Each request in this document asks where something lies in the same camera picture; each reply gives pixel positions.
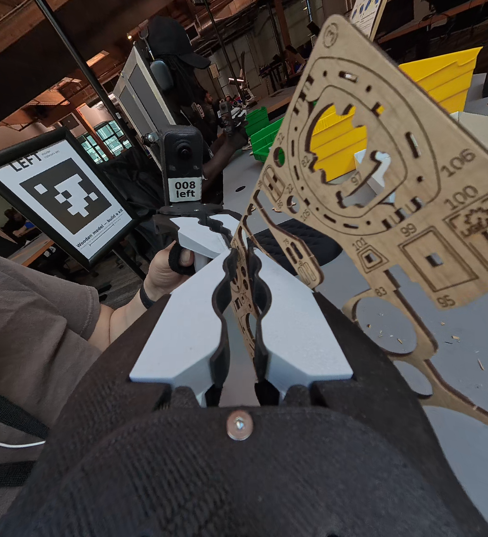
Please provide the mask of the black tripod pole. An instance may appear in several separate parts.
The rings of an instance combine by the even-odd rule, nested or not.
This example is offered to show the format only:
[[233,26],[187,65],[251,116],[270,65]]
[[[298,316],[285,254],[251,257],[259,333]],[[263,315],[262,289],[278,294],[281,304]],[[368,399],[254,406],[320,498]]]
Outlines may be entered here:
[[95,93],[99,96],[100,100],[105,105],[110,115],[117,122],[121,121],[122,116],[120,115],[118,110],[115,108],[108,94],[106,93],[102,85],[100,84],[98,78],[96,77],[94,72],[91,70],[91,67],[87,64],[87,61],[84,60],[84,58],[81,56],[77,47],[70,40],[66,31],[62,28],[62,26],[60,25],[60,23],[54,16],[53,10],[50,8],[49,4],[46,1],[35,1],[35,4],[39,8],[43,16],[46,18],[46,20],[51,24],[55,32],[58,34],[58,36],[60,37],[60,40],[65,45],[66,49],[69,51],[71,56],[74,58],[78,68],[85,75],[88,83],[93,88]]

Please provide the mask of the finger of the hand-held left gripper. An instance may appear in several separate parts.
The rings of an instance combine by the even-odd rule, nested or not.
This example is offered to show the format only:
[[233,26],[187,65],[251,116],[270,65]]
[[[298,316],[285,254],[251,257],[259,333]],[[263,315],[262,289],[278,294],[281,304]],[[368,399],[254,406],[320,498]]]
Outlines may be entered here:
[[170,220],[178,227],[178,242],[183,248],[206,258],[216,258],[230,250],[225,236],[202,225],[198,218],[180,216]]
[[233,214],[213,211],[202,213],[202,248],[230,249],[239,220]]

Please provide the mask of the person's left forearm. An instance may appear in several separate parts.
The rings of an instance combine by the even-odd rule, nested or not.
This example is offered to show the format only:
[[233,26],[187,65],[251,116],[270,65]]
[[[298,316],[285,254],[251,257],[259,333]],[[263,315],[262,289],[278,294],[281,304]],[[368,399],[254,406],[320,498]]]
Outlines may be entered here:
[[147,312],[147,307],[141,300],[141,290],[125,305],[112,309],[100,305],[99,316],[88,343],[100,351],[104,351],[133,323]]

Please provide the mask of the nested yellow plastic bins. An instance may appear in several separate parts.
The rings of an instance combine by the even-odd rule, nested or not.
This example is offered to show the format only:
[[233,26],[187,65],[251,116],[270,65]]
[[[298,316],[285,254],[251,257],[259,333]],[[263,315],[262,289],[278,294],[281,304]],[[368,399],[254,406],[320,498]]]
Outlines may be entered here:
[[[477,57],[482,47],[400,64],[399,68],[449,113],[464,110]],[[310,150],[317,160],[315,170],[323,170],[332,182],[356,169],[354,155],[366,148],[366,128],[355,128],[355,107],[338,115],[330,106],[315,124]]]

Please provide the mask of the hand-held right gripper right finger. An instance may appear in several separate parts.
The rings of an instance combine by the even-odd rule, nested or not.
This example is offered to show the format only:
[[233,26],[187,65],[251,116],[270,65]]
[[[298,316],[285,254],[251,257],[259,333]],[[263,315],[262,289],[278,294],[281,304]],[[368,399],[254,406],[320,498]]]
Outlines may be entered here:
[[353,377],[311,289],[258,248],[249,254],[248,275],[259,313],[253,364],[261,406],[276,406],[293,386]]

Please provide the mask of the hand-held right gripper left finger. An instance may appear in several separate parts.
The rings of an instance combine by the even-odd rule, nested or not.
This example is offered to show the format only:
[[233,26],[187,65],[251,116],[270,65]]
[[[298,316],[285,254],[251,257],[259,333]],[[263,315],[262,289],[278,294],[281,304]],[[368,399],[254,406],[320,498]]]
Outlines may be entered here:
[[174,290],[129,378],[190,388],[217,406],[230,366],[224,311],[232,301],[235,250],[221,253]]

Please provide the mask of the laser-cut plywood parts sheet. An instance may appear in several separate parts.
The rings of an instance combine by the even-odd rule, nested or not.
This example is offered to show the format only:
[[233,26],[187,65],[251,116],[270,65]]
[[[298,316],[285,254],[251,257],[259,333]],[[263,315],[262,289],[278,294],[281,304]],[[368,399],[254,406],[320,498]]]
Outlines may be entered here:
[[[341,116],[355,112],[352,124],[366,128],[364,159],[339,184],[326,182],[311,150],[315,125],[331,106]],[[260,192],[273,208],[331,237],[351,257],[369,290],[343,306],[349,319],[356,321],[359,301],[371,297],[410,319],[416,347],[400,359],[432,386],[421,403],[488,425],[488,412],[432,364],[438,342],[392,274],[401,267],[442,312],[488,293],[488,151],[342,16],[329,17],[322,27],[232,240],[239,255],[232,308],[251,358],[249,316],[259,313],[242,233],[259,246],[247,225],[253,206],[303,283],[315,289],[324,280],[307,245],[273,223]]]

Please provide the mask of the person's left hand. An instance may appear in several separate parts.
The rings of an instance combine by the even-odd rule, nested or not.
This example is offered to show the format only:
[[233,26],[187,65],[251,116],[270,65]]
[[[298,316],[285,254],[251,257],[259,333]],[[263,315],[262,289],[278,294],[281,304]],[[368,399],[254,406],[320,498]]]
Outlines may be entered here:
[[180,267],[194,268],[194,252],[186,248],[179,249],[179,247],[180,245],[174,241],[167,248],[160,250],[151,261],[143,284],[146,296],[150,300],[156,301],[160,297],[173,292],[190,278],[189,275],[173,271],[170,266],[171,253],[177,252],[179,254],[177,264]]

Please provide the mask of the white cardboard box tray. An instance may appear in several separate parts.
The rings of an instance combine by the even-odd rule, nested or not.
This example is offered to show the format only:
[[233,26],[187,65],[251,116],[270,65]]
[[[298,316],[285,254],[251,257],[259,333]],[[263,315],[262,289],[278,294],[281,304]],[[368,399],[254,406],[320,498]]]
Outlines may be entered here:
[[[469,112],[454,112],[451,118],[481,143],[488,150],[488,116]],[[366,183],[355,194],[346,198],[348,206],[365,206],[376,196],[380,195],[385,188],[384,174],[389,167],[391,158],[387,153],[378,151],[375,155],[375,171],[370,175]]]

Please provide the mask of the green plastic bin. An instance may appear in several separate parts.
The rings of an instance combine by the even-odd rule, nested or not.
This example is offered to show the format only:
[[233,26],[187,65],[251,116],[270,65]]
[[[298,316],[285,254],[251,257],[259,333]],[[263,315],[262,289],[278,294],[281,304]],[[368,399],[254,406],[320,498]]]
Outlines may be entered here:
[[268,124],[250,137],[254,159],[264,163],[275,141],[284,117]]
[[250,138],[251,136],[266,128],[270,124],[267,108],[265,106],[262,106],[253,111],[249,111],[246,114],[246,121],[247,124],[245,125],[245,130],[247,136]]

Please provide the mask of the instruction poster board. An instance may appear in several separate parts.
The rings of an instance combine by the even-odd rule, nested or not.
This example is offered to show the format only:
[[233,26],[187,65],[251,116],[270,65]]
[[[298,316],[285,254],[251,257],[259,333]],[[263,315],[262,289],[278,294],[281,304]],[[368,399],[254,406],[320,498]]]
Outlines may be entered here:
[[373,41],[388,1],[354,1],[348,20]]

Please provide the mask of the black padded wrist rest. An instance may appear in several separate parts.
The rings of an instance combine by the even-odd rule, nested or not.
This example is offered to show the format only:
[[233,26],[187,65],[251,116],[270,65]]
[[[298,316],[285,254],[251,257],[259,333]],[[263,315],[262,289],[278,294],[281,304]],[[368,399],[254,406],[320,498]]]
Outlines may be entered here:
[[[280,223],[278,226],[305,242],[311,253],[315,256],[319,266],[323,266],[334,260],[342,252],[342,247],[332,238],[295,219],[287,220],[283,223]],[[282,252],[280,245],[274,239],[269,229],[255,233],[254,237],[257,239],[259,245],[279,265],[281,265],[292,275],[297,275],[294,270],[294,266]]]

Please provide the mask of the grey partition panel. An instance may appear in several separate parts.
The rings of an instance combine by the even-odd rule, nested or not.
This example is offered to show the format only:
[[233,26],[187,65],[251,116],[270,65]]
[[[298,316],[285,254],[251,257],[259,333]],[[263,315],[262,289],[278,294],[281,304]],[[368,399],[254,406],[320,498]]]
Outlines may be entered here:
[[133,44],[113,94],[138,136],[159,159],[160,136],[176,121],[155,81],[144,44]]

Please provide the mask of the framed marker sign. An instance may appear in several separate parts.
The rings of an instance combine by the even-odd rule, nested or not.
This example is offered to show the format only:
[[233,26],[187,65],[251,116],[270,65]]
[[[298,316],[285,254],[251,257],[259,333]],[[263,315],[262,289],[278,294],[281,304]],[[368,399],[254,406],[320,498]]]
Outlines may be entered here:
[[66,127],[0,151],[0,196],[86,269],[138,225]]

